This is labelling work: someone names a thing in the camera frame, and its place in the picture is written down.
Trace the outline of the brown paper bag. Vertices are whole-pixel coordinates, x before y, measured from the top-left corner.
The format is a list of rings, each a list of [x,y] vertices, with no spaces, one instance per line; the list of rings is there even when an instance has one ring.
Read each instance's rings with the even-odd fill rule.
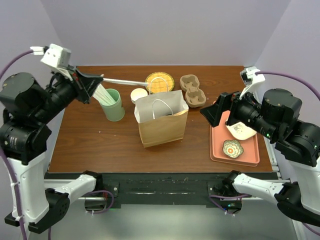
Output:
[[[181,90],[158,92],[139,98],[135,102],[134,116],[143,147],[181,140],[188,112],[189,106]]]

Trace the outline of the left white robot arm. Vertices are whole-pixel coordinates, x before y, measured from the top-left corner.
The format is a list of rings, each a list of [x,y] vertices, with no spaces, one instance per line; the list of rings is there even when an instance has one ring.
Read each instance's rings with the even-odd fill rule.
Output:
[[[62,220],[74,201],[103,192],[102,175],[92,171],[61,187],[46,188],[44,182],[47,141],[52,133],[48,123],[74,100],[88,104],[102,81],[100,75],[68,67],[66,74],[54,73],[46,88],[27,72],[3,82],[0,154],[14,199],[13,210],[4,219],[7,224],[41,234]]]

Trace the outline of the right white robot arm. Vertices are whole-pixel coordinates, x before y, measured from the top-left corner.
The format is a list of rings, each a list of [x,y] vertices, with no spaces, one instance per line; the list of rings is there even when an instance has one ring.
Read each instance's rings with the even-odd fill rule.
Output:
[[[231,171],[222,182],[230,197],[245,194],[273,203],[290,219],[320,224],[320,128],[299,120],[302,101],[285,89],[264,93],[262,102],[247,92],[220,94],[200,113],[212,127],[229,111],[228,125],[243,123],[266,137],[294,169],[296,181],[277,183]]]

